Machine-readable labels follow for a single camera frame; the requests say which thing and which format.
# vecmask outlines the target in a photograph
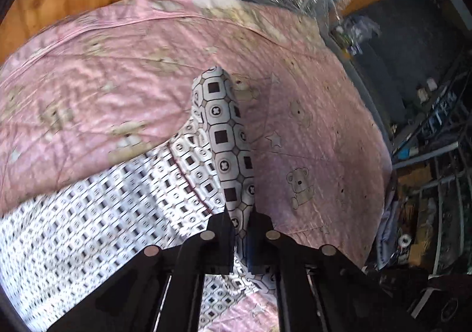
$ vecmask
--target tape roll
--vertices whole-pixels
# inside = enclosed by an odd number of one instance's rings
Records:
[[[412,237],[407,233],[404,233],[398,238],[398,245],[402,248],[407,248],[412,243]]]

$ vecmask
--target blue object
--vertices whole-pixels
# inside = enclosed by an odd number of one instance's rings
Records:
[[[398,159],[400,160],[407,160],[410,158],[410,149],[409,148],[403,148],[398,154]]]

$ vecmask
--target metal rail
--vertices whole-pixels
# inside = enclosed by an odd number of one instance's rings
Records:
[[[472,179],[471,179],[471,176],[470,176],[469,166],[468,166],[468,163],[466,161],[466,156],[464,155],[464,151],[462,151],[462,148],[459,147],[459,148],[457,148],[457,150],[459,151],[459,155],[461,157],[462,164],[464,165],[464,168],[466,170],[467,186],[469,187],[469,195],[470,195],[470,198],[472,200]]]
[[[454,159],[454,156],[452,155],[452,152],[448,152],[448,154],[449,158],[451,159],[452,167],[454,168],[454,174],[456,175],[457,163]],[[462,253],[464,252],[464,207],[462,204],[461,183],[459,182],[458,177],[455,179],[455,186],[457,190],[457,202],[459,205],[459,255],[462,255]]]
[[[459,142],[451,143],[448,146],[438,148],[437,150],[431,151],[427,154],[419,155],[419,156],[416,156],[414,158],[403,160],[401,162],[395,163],[393,165],[393,169],[398,170],[399,168],[402,168],[402,167],[407,167],[407,166],[413,165],[415,163],[424,162],[425,160],[428,160],[430,158],[434,158],[436,156],[439,156],[439,155],[445,154],[447,152],[453,151],[458,147],[459,147]]]
[[[440,168],[437,163],[437,157],[434,158],[434,163],[436,165],[436,176],[439,176]],[[441,255],[442,204],[443,204],[443,198],[442,198],[442,193],[441,193],[441,184],[438,184],[437,186],[437,245],[436,245],[436,255],[434,257],[433,275],[437,274],[437,268],[439,266],[440,255]]]
[[[427,113],[420,113],[416,116],[415,122],[412,125],[406,126],[398,136],[395,136],[393,139],[393,154],[392,156],[396,156],[403,148],[409,146],[413,139],[421,131],[421,128],[429,121],[429,119],[434,115],[433,104],[440,98],[437,105],[441,105],[441,103],[446,99],[448,92],[451,90],[453,84],[460,78],[464,77],[467,72],[462,72],[460,74],[454,75],[459,68],[463,60],[464,50],[462,49],[456,59],[452,62],[451,66],[449,67],[448,71],[446,72],[445,76],[442,78],[441,86],[433,93],[433,96],[426,102],[424,106],[424,111]]]
[[[430,181],[429,183],[426,183],[424,186],[421,186],[420,189],[416,189],[412,191],[412,195],[418,195],[421,191],[426,190],[428,188],[437,187],[439,184],[450,183],[456,180],[458,177],[464,176],[465,174],[466,174],[466,171],[464,170],[464,171],[458,172],[456,175],[448,175],[441,179]]]

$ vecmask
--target gray floor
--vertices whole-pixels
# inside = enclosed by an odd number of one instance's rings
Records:
[[[417,88],[441,79],[463,35],[431,0],[381,0],[355,14],[377,22],[382,34],[361,46],[354,64],[384,122],[404,125],[415,116]]]

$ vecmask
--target white patterned fabric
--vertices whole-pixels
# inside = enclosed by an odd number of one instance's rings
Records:
[[[228,75],[204,72],[192,100],[190,119],[166,143],[0,220],[0,283],[32,331],[46,330],[145,246],[176,246],[203,231],[225,203],[244,260],[253,168]],[[200,328],[261,288],[249,277],[238,260],[234,274],[206,277]]]

